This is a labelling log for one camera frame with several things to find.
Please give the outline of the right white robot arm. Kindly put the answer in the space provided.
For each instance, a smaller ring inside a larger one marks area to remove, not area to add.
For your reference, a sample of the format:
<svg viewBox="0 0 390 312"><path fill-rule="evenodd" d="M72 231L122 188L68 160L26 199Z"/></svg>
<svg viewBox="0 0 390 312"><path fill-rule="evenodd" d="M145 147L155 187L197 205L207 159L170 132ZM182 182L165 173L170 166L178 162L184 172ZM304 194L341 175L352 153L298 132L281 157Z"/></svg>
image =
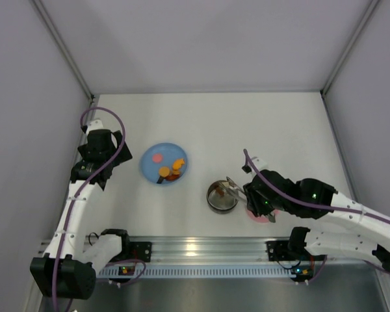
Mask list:
<svg viewBox="0 0 390 312"><path fill-rule="evenodd" d="M300 219L335 224L345 233L329 233L296 226L289 237L292 252L309 255L342 254L379 266L390 273L390 217L346 197L317 179L292 182L271 170L242 170L252 175L243 186L247 208L255 216L275 222L274 211Z"/></svg>

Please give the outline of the brown square food piece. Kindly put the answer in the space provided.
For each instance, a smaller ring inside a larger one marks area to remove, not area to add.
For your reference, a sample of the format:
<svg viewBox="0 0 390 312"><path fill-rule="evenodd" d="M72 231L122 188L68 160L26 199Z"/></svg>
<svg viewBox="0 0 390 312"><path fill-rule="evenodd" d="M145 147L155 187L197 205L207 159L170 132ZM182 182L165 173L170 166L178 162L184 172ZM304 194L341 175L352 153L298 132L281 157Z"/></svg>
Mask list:
<svg viewBox="0 0 390 312"><path fill-rule="evenodd" d="M220 197L223 197L225 195L225 189L222 188L221 186L217 186L215 188L216 190L216 193L220 196Z"/></svg>

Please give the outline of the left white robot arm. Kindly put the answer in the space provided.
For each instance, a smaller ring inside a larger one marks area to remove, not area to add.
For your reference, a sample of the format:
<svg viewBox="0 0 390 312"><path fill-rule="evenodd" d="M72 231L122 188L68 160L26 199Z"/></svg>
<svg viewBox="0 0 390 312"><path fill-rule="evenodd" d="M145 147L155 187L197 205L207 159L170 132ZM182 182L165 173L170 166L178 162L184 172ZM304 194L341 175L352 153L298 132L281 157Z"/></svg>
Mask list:
<svg viewBox="0 0 390 312"><path fill-rule="evenodd" d="M30 264L31 274L46 297L90 298L97 274L111 261L131 253L124 229L106 229L98 241L85 250L86 227L97 198L105 190L115 167L132 159L120 131L96 129L87 132L79 146L82 159L71 169L66 205L51 243L43 256Z"/></svg>

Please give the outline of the metal tongs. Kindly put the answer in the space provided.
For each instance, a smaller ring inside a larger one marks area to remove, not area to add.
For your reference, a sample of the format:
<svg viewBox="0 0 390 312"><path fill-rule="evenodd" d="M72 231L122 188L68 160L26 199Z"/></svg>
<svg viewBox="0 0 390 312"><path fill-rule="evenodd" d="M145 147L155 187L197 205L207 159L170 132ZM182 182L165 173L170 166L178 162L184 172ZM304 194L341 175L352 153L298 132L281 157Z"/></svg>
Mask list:
<svg viewBox="0 0 390 312"><path fill-rule="evenodd" d="M229 185L229 187L224 188L222 183L227 183ZM231 178L226 177L226 180L219 181L218 186L221 186L223 189L225 189L226 194L229 194L230 196L237 199L239 202L244 203L246 205L246 207L248 206L247 197L246 197L244 191Z"/></svg>

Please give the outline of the blue plastic plate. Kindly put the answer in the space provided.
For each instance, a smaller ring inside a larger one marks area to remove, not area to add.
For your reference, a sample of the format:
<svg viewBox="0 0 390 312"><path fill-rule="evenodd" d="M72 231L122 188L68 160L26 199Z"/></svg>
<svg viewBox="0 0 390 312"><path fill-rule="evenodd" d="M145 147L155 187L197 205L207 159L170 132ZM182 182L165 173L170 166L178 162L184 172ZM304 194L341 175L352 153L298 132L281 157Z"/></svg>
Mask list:
<svg viewBox="0 0 390 312"><path fill-rule="evenodd" d="M161 153L163 156L163 160L161 163L154 163L152 161L152 156L156 153ZM173 171L172 165L176 159L184 158L186 164L180 169L180 171ZM157 184L159 175L159 168L162 166L167 166L170 168L170 173L172 172L180 172L181 177L175 181L166 181L164 180L162 184ZM155 144L148 148L140 158L139 169L140 173L144 176L144 178L150 183L156 185L172 185L182 180L185 176L187 169L189 167L189 157L185 150L178 146L177 144L162 142L159 144Z"/></svg>

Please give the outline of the dark brown stick food piece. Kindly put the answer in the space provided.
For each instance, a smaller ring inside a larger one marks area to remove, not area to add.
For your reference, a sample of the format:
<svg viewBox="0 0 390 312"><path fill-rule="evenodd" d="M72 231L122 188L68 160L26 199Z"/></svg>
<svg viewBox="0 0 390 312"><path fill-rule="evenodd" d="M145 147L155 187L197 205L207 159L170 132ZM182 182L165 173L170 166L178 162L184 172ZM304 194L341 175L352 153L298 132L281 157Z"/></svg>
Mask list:
<svg viewBox="0 0 390 312"><path fill-rule="evenodd" d="M163 176L160 176L158 178L157 184L162 184L164 180L165 180L165 178Z"/></svg>

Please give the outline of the orange round food piece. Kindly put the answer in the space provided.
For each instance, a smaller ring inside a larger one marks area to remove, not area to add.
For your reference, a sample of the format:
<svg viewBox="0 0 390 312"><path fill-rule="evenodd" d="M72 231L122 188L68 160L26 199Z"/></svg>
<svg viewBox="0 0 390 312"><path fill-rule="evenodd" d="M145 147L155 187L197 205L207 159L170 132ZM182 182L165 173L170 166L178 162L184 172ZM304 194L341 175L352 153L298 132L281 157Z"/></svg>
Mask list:
<svg viewBox="0 0 390 312"><path fill-rule="evenodd" d="M170 168L167 166L162 166L159 168L159 175L163 178L166 178L170 175Z"/></svg>

